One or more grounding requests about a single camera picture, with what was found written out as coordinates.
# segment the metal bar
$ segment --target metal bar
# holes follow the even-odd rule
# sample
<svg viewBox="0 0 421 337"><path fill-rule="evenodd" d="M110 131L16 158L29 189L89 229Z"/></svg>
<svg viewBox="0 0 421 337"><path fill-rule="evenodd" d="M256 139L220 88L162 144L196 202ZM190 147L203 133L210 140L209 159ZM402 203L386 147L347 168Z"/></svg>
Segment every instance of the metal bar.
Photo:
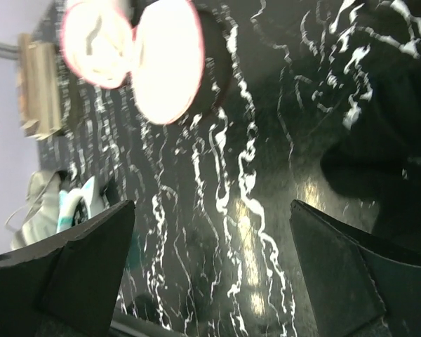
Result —
<svg viewBox="0 0 421 337"><path fill-rule="evenodd" d="M128 337L148 337L147 335L145 335L142 332L139 332L137 330L135 330L134 328L132 328L131 326L127 326L121 322L117 322L115 320L111 321L111 326L110 328L113 328L121 333L126 334Z"/></svg>
<svg viewBox="0 0 421 337"><path fill-rule="evenodd" d="M0 43L0 58L7 60L18 59L18 47Z"/></svg>

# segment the gray wall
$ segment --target gray wall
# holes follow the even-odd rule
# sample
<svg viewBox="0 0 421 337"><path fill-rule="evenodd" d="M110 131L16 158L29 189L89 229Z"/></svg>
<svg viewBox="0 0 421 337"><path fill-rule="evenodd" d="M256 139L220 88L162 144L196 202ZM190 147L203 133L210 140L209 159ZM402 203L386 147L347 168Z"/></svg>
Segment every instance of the gray wall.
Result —
<svg viewBox="0 0 421 337"><path fill-rule="evenodd" d="M17 44L20 32L33 32L50 0L0 0L0 42ZM0 253L9 251L12 234L4 229L7 217L25 205L27 184L39 168L36 142L24 138L19 127L15 63L0 59ZM12 224L22 225L21 211Z"/></svg>
<svg viewBox="0 0 421 337"><path fill-rule="evenodd" d="M17 44L19 33L31 33L54 0L0 0L0 42Z"/></svg>

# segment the pink lamp rim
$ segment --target pink lamp rim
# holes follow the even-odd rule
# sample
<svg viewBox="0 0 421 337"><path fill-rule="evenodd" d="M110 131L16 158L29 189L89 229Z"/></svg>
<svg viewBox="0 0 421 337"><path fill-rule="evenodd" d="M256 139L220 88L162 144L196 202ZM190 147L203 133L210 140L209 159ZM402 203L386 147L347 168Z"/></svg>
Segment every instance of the pink lamp rim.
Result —
<svg viewBox="0 0 421 337"><path fill-rule="evenodd" d="M115 89L118 88L124 81L126 75L128 74L128 72L125 72L121 75L121 80L117 81L118 84L113 86L113 85L106 85L106 84L99 84L96 81L93 81L91 79L88 79L87 77L85 77L81 71L74 65L74 63L70 60L70 57L67 55L66 52L66 40L65 40L65 34L66 34L66 27L67 27L67 19L69 18L70 14L72 13L72 11L75 8L80 7L81 5L90 5L91 2L90 1L80 1L75 3L74 5L70 6L69 8L67 8L67 10L65 11L64 17L62 18L62 23L61 23L61 34L60 34L60 52L62 55L62 58L65 60L65 62L67 63L67 66L71 69L71 71L77 75L79 78L84 79L85 81L87 81L88 83L92 84L92 85L98 85L101 88L104 89ZM125 14L123 14L123 12L120 10L120 8L117 8L115 6L109 6L115 14L117 14L121 19L122 22L125 22L125 25L128 26L128 31L130 32L132 30L132 27L129 23L129 21L126 19Z"/></svg>
<svg viewBox="0 0 421 337"><path fill-rule="evenodd" d="M197 80L196 80L196 83L195 83L195 85L193 85L193 87L194 87L194 91L191 93L191 95L190 95L190 99L187 101L187 103L185 104L185 106L181 109L181 111L180 112L178 112L173 118L171 118L170 120L168 120L168 121L166 121L166 122L163 122L163 123L157 123L157 122L154 122L154 121L152 121L151 119L149 119L148 117L147 117L147 115L143 112L143 111L141 111L140 109L139 109L139 111L140 111L140 113L146 118L146 119L148 119L150 122L152 122L153 124L160 124L160 125L164 125L164 124L172 124L173 122L175 122L175 121L177 121L185 112L187 112L187 110L190 108L190 106L192 105L192 103L193 103L193 101L194 101L194 99L195 99L195 97L196 97L196 95L197 95L197 93L199 92L199 89L200 89L200 87L201 87L201 82L202 82L202 80L203 80L203 73L204 73L204 64L205 64L205 62L204 62L204 60L205 60L205 56L206 56L206 53L205 53L205 48L204 48L204 36L203 36L203 30L202 30L202 27L201 27L201 21L200 21L200 19L199 19L199 15L198 15L198 11L197 11L197 9L196 9L196 7L194 6L194 4L193 4L193 2L192 2L192 0L184 0L185 1L185 3L187 3L187 5L189 6L189 9L190 9L190 11L192 12L192 15L193 15L193 18L194 18L194 24L195 24L195 27L196 27L196 30L197 30L197 35L198 35L198 37L199 37L199 45L198 45L198 52L199 52L199 54L198 54L198 56L197 56L197 58L199 59L199 64L200 64L200 68L199 68L199 71L198 71L198 73L199 73L199 77L197 77ZM134 34L134 36L136 36L136 34L137 34L137 27L135 27L134 29L133 29L133 34ZM131 69L130 70L130 73L131 73L131 77L133 77L133 74L135 74L137 72L137 68L135 68L135 69Z"/></svg>

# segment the white shoe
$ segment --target white shoe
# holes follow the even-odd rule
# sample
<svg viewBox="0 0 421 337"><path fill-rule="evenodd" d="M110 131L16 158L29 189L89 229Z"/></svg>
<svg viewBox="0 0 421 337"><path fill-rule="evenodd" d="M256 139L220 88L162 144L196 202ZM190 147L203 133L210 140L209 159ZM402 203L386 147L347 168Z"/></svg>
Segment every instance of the white shoe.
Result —
<svg viewBox="0 0 421 337"><path fill-rule="evenodd" d="M74 188L70 192L59 192L60 211L57 233L73 226L74 214L80 201L84 202L87 219L97 216L105 210L105 202L100 195L100 188L95 177L89 178L82 188Z"/></svg>
<svg viewBox="0 0 421 337"><path fill-rule="evenodd" d="M41 241L56 233L59 217L60 176L56 172L38 171L33 173L28 184L27 206L22 228L14 230L6 221L6 228L14 233L11 249L16 250Z"/></svg>

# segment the black angular shape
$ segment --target black angular shape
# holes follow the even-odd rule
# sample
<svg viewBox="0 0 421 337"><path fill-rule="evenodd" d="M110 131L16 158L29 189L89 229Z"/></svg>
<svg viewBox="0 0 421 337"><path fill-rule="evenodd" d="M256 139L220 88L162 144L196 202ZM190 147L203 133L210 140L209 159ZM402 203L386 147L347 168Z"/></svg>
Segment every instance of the black angular shape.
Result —
<svg viewBox="0 0 421 337"><path fill-rule="evenodd" d="M321 337L385 316L393 337L421 337L421 254L292 203L293 239Z"/></svg>
<svg viewBox="0 0 421 337"><path fill-rule="evenodd" d="M0 256L0 336L34 336L53 317L106 336L134 227L123 201L85 223Z"/></svg>

